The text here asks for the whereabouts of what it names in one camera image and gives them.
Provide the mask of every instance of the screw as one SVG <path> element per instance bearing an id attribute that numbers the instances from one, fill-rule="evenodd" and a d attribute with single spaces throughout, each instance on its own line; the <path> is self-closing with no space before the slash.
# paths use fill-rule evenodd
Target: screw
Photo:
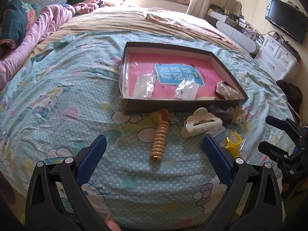
<path id="1" fill-rule="evenodd" d="M 242 158 L 236 158 L 236 163 L 238 164 L 243 164 L 244 163 L 244 160 Z"/>
<path id="2" fill-rule="evenodd" d="M 267 168 L 271 168 L 271 167 L 272 167 L 272 165 L 271 165 L 269 162 L 266 162 L 266 163 L 265 163 L 265 166 L 266 166 Z"/>
<path id="3" fill-rule="evenodd" d="M 44 162 L 43 161 L 39 161 L 37 164 L 36 164 L 38 167 L 41 167 L 44 165 Z"/>
<path id="4" fill-rule="evenodd" d="M 67 157 L 66 159 L 65 159 L 65 163 L 72 163 L 73 162 L 73 158 L 72 157 Z"/>

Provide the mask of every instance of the beige blanket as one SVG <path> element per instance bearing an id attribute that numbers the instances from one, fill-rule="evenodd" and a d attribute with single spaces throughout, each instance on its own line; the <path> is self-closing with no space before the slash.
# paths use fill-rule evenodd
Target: beige blanket
<path id="1" fill-rule="evenodd" d="M 99 8 L 90 14 L 73 17 L 69 22 L 62 25 L 57 32 L 37 45 L 30 57 L 38 54 L 49 43 L 58 41 L 68 33 L 121 30 L 205 40 L 242 52 L 237 44 L 200 18 L 161 9 L 109 7 Z"/>

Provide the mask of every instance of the orange toy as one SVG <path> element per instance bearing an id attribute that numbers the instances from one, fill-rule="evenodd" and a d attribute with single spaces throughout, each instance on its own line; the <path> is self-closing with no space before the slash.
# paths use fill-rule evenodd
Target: orange toy
<path id="1" fill-rule="evenodd" d="M 169 112 L 166 109 L 161 109 L 158 114 L 158 127 L 154 135 L 153 146 L 150 156 L 154 160 L 162 160 L 166 145 L 166 136 L 169 131 Z"/>

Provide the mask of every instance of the packaged item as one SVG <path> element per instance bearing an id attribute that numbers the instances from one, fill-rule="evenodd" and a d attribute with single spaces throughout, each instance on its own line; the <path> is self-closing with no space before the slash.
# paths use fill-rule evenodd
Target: packaged item
<path id="1" fill-rule="evenodd" d="M 239 98 L 238 92 L 223 81 L 217 83 L 216 92 L 226 100 L 237 100 Z"/>
<path id="2" fill-rule="evenodd" d="M 193 101 L 197 95 L 199 84 L 194 78 L 185 78 L 175 90 L 175 98 Z"/>
<path id="3" fill-rule="evenodd" d="M 154 82 L 156 79 L 155 72 L 151 74 L 138 75 L 132 99 L 149 99 L 152 97 Z"/>

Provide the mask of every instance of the bed sheet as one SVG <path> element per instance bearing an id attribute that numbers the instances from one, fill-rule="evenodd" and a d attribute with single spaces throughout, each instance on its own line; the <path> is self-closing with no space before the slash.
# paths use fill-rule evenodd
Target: bed sheet
<path id="1" fill-rule="evenodd" d="M 234 41 L 206 20 L 175 11 L 121 6 L 98 8 L 92 13 L 73 17 L 57 32 L 36 46 L 31 56 L 38 54 L 48 44 L 58 41 L 69 33 L 122 30 L 204 40 L 244 54 L 244 51 Z"/>
<path id="2" fill-rule="evenodd" d="M 225 191 L 201 150 L 202 136 L 181 137 L 190 113 L 171 113 L 161 163 L 149 159 L 156 126 L 149 114 L 123 115 L 118 71 L 127 41 L 146 41 L 213 52 L 249 96 L 246 125 L 229 128 L 246 138 L 241 157 L 269 161 L 257 146 L 267 140 L 291 151 L 282 131 L 265 117 L 291 118 L 286 98 L 270 75 L 251 58 L 208 41 L 122 32 L 68 34 L 33 56 L 0 94 L 0 171 L 24 196 L 35 164 L 61 162 L 89 146 L 99 133 L 108 147 L 89 183 L 82 186 L 96 211 L 112 212 L 122 226 L 169 230 L 201 224 Z M 62 202 L 71 206 L 59 185 Z"/>

